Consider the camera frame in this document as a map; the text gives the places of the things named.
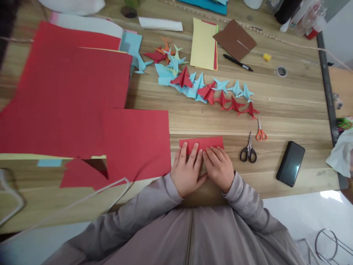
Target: black marker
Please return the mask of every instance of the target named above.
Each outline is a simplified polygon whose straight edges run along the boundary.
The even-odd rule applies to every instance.
[[[246,70],[249,70],[250,72],[253,72],[254,70],[252,70],[249,66],[246,66],[245,64],[242,64],[241,62],[239,62],[237,59],[227,55],[227,54],[224,54],[223,55],[224,58],[228,59],[229,61],[232,61],[233,63],[236,63],[237,65],[245,68]]]

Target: yellow eraser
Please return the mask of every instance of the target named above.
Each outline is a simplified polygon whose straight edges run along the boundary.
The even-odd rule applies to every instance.
[[[267,53],[265,53],[263,58],[264,58],[266,61],[270,61],[271,58],[272,58],[272,56],[269,55],[269,54],[267,54]]]

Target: zipper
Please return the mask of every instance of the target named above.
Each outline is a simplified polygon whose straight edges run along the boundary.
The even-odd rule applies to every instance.
[[[188,244],[186,247],[186,256],[184,265],[192,265],[194,258],[194,209],[191,209],[190,225],[188,234]]]

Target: black smartphone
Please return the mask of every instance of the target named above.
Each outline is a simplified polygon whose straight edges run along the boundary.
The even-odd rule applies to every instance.
[[[295,180],[303,160],[305,149],[293,141],[287,145],[281,165],[276,178],[290,187],[294,186]]]

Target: brown paper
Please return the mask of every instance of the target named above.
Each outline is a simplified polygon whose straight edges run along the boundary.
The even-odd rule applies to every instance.
[[[235,20],[230,21],[224,30],[213,38],[238,61],[242,60],[257,44]]]

